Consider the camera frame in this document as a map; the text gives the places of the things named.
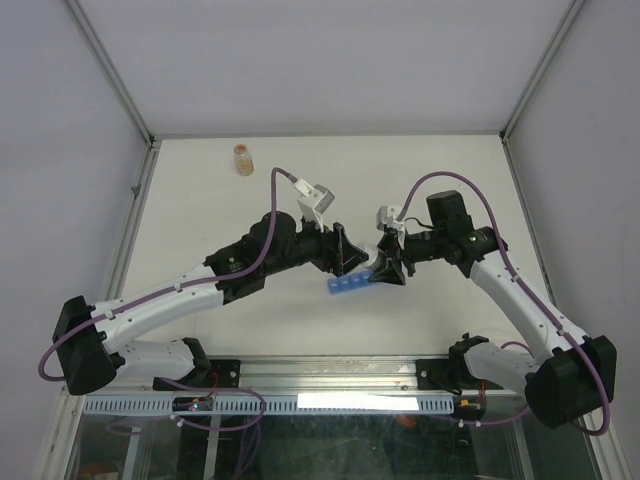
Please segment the white pill bottle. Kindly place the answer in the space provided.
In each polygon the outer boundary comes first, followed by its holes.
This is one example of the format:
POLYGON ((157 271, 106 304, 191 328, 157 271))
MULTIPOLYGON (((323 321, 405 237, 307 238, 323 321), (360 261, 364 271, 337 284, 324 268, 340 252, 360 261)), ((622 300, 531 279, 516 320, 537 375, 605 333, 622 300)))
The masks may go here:
POLYGON ((362 250, 368 255, 368 259, 362 263, 363 268, 374 272, 386 267, 387 257, 383 250, 371 244, 365 244, 362 250))

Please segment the blue weekly pill organizer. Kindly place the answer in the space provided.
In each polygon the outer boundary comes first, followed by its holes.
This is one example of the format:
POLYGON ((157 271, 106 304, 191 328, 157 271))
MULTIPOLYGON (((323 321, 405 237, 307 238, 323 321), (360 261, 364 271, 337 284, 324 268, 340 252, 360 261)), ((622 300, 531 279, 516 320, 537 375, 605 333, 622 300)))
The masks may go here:
POLYGON ((328 292, 331 295, 337 295, 369 287, 371 286, 371 282, 369 281, 370 275, 370 271, 363 270, 338 278, 330 278, 327 281, 328 292))

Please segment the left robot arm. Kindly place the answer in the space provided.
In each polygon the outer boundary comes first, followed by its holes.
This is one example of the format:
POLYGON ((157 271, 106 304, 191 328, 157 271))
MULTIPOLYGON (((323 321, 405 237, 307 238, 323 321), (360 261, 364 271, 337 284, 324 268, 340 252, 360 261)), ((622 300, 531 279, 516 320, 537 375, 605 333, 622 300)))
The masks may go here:
POLYGON ((319 227, 284 212, 267 213, 238 241, 145 293, 94 305, 83 296, 67 300, 52 336, 62 380, 72 395, 94 393, 125 378, 201 387, 210 364, 197 339, 156 343, 143 335, 252 295, 269 276, 311 264, 341 277, 368 259, 340 223, 319 227))

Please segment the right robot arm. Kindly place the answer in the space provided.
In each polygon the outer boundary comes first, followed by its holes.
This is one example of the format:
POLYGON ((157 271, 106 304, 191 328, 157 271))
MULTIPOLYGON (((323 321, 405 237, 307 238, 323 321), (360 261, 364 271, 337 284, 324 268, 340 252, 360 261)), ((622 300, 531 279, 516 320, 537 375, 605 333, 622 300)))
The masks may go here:
POLYGON ((426 200, 431 229, 406 231, 397 206, 376 215, 383 236, 370 281, 403 285, 422 262, 444 260, 459 269, 499 307, 529 348, 528 355, 502 348, 483 336, 466 335, 449 349, 452 386, 486 380, 523 397, 549 428, 596 409, 610 416, 617 351, 605 336, 593 338, 526 284, 505 245, 489 226, 475 228, 457 191, 426 200))

